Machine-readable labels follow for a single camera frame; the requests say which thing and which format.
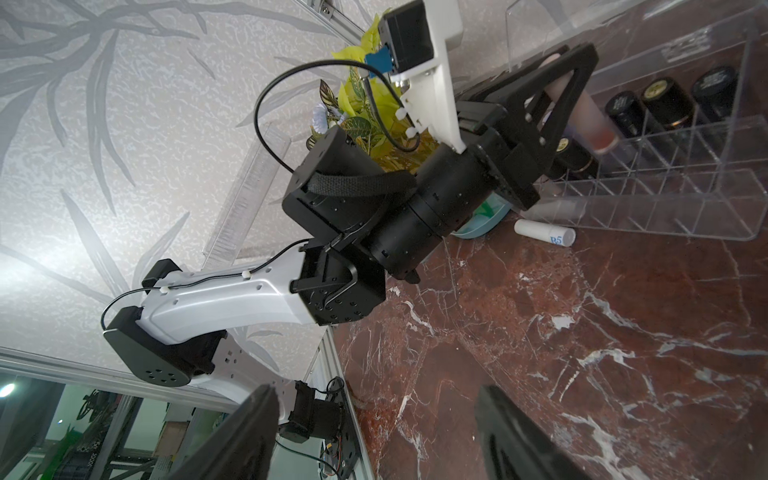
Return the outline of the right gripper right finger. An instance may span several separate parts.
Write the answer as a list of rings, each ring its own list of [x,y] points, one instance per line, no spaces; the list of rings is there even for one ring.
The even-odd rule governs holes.
[[[499,387],[480,388],[475,419],[490,479],[589,479]]]

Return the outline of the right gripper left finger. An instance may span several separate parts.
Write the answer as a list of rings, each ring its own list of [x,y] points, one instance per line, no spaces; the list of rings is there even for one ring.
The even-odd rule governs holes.
[[[172,479],[266,479],[276,444],[279,401],[273,387],[258,387]]]

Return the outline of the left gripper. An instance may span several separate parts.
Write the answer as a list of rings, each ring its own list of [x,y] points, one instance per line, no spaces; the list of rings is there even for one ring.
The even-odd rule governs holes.
[[[518,210],[541,199],[534,183],[553,164],[558,144],[598,54],[584,43],[529,66],[457,103],[460,129],[480,149],[493,190]]]

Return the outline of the pink lip gloss tube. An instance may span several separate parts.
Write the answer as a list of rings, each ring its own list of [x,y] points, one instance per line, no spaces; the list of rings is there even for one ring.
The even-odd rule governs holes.
[[[539,68],[555,62],[560,56],[558,53],[550,55]],[[545,87],[546,94],[553,102],[559,101],[572,77],[573,73],[568,73]],[[607,153],[619,143],[612,122],[587,93],[580,94],[569,118],[569,125],[597,154]]]

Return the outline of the white lip balm tube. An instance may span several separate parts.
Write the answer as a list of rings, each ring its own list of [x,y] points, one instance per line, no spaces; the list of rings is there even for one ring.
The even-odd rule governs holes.
[[[572,228],[525,219],[515,222],[514,231],[524,237],[563,247],[571,247],[576,240],[576,232]]]

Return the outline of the black gold lipstick tube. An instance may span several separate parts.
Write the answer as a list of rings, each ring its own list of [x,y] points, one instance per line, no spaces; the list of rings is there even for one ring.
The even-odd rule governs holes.
[[[731,66],[718,66],[700,76],[691,94],[706,118],[719,122],[731,116],[738,86],[738,73]]]

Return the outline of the dark brown lipstick tube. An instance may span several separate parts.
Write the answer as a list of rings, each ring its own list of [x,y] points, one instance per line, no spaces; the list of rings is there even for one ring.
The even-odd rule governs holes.
[[[553,163],[547,175],[554,181],[596,179],[599,162],[589,150],[570,137],[559,141]]]

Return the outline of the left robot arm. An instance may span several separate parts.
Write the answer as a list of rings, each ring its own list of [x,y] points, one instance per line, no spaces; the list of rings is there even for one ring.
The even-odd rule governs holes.
[[[253,358],[231,330],[259,323],[328,326],[366,317],[386,280],[411,284],[418,265],[497,193],[520,209],[547,172],[598,55],[592,44],[514,74],[480,102],[460,102],[465,149],[441,144],[416,173],[385,172],[344,130],[330,129],[295,170],[284,212],[307,237],[253,266],[190,273],[158,261],[143,301],[101,321],[138,378],[194,384],[242,401],[261,385],[294,384]]]

